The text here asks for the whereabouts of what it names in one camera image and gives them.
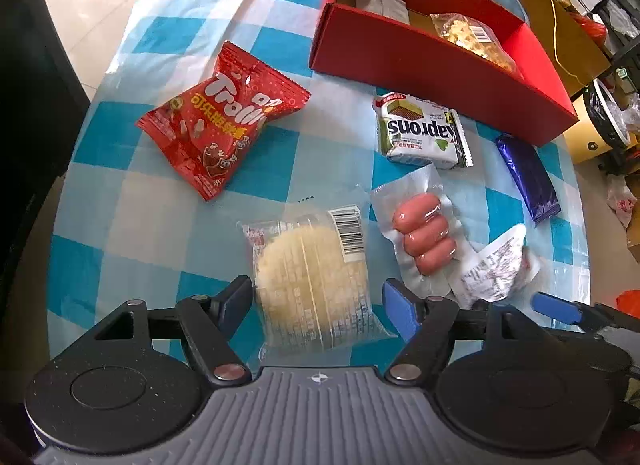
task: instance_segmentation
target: red plastic bag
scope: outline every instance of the red plastic bag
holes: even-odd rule
[[[627,290],[616,298],[616,308],[623,313],[640,318],[640,290]]]
[[[576,23],[580,25],[580,28],[587,33],[587,35],[591,38],[591,41],[598,45],[598,48],[604,47],[604,42],[607,39],[606,26],[601,25],[600,23],[596,23],[586,16],[581,16],[580,14],[576,14],[574,12],[570,12],[569,15],[574,19]]]
[[[136,125],[208,201],[225,187],[263,125],[302,109],[310,96],[225,41],[212,78],[144,114]]]

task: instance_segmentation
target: sausage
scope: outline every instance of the sausage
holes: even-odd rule
[[[394,212],[394,229],[408,234],[422,226],[440,209],[439,198],[430,192],[423,192],[405,201]]]
[[[415,258],[415,266],[422,275],[431,275],[450,262],[456,251],[456,242],[452,238],[444,238],[426,254]]]
[[[412,257],[424,254],[449,233],[449,222],[442,214],[431,217],[425,225],[404,236],[404,252]]]

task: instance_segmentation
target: metal screw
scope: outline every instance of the metal screw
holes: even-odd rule
[[[413,364],[398,364],[389,370],[389,374],[396,380],[414,381],[421,375],[420,368]]]
[[[213,370],[213,374],[218,380],[236,381],[244,377],[246,370],[239,364],[223,364]]]

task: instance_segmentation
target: snack bag inside box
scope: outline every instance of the snack bag inside box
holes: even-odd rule
[[[310,93],[231,42],[214,76],[144,114],[136,125],[205,200],[220,193],[263,125],[303,108]]]

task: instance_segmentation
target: gray ribbed surface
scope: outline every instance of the gray ribbed surface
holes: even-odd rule
[[[312,376],[326,380],[318,383]],[[452,433],[416,389],[385,384],[370,368],[267,368],[252,384],[215,392],[173,439],[120,457],[45,450],[39,465],[530,464],[473,447]],[[597,464],[587,452],[545,465]]]

